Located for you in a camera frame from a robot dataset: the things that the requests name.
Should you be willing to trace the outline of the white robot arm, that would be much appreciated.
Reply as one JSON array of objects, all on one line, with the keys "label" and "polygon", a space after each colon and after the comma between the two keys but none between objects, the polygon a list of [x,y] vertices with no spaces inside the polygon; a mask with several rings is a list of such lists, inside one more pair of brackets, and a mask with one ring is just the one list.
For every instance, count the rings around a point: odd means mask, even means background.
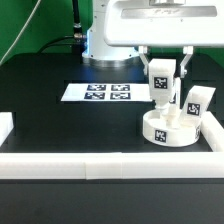
[{"label": "white robot arm", "polygon": [[224,47],[224,0],[93,0],[86,62],[109,66],[149,48],[181,48],[180,75],[197,47]]}]

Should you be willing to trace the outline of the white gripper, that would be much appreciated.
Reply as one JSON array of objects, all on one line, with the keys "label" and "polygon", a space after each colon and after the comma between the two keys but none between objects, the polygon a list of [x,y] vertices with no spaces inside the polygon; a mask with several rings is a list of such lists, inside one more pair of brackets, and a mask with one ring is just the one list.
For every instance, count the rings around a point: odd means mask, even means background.
[{"label": "white gripper", "polygon": [[110,0],[104,38],[111,46],[139,46],[145,75],[147,46],[185,46],[180,63],[184,77],[194,47],[224,46],[224,0]]}]

